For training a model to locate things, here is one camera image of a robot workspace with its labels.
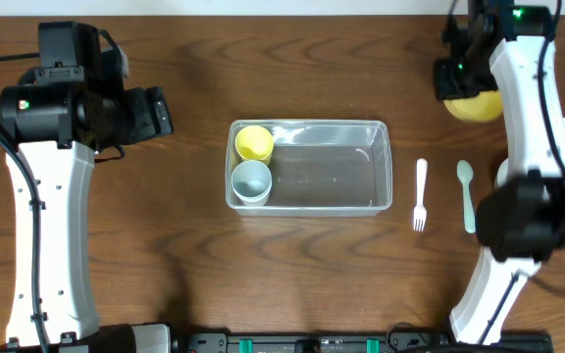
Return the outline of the yellow bowl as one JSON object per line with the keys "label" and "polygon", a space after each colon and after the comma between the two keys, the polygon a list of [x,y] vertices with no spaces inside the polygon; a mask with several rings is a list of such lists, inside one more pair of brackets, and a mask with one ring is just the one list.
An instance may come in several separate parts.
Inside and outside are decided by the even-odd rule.
{"label": "yellow bowl", "polygon": [[481,92],[472,98],[444,100],[448,112],[467,123],[488,123],[502,115],[502,98],[498,91]]}

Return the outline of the yellow cup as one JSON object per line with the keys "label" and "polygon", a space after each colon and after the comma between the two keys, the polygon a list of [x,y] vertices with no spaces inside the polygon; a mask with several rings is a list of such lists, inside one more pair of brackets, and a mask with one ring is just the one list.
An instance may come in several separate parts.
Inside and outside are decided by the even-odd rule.
{"label": "yellow cup", "polygon": [[269,165],[274,138],[262,126],[246,126],[236,136],[234,147],[242,161],[259,161]]}

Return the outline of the grey cup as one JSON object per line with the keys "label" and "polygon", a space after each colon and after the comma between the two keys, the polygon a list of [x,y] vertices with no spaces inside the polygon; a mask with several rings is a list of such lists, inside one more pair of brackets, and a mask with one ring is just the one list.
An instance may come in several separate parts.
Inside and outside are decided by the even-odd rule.
{"label": "grey cup", "polygon": [[273,187],[272,173],[260,161],[244,161],[231,174],[231,188],[245,206],[264,206]]}

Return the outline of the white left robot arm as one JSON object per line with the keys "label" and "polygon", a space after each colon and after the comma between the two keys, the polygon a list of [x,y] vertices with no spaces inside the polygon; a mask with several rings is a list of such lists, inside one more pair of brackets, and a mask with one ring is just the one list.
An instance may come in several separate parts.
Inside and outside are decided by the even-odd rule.
{"label": "white left robot arm", "polygon": [[169,352],[166,324],[101,326],[89,274],[95,155],[173,131],[163,90],[78,83],[0,95],[0,138],[14,186],[16,280],[0,352]]}

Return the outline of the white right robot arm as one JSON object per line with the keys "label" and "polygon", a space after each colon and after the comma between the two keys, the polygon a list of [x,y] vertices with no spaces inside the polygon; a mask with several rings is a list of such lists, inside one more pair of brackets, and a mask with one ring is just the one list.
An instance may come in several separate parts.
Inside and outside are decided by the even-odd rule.
{"label": "white right robot arm", "polygon": [[449,49],[434,64],[436,97],[500,95],[508,143],[505,182],[478,206],[477,266],[450,313],[451,349],[498,352],[522,288],[565,247],[565,126],[554,57],[559,8],[470,0],[468,22],[449,16]]}

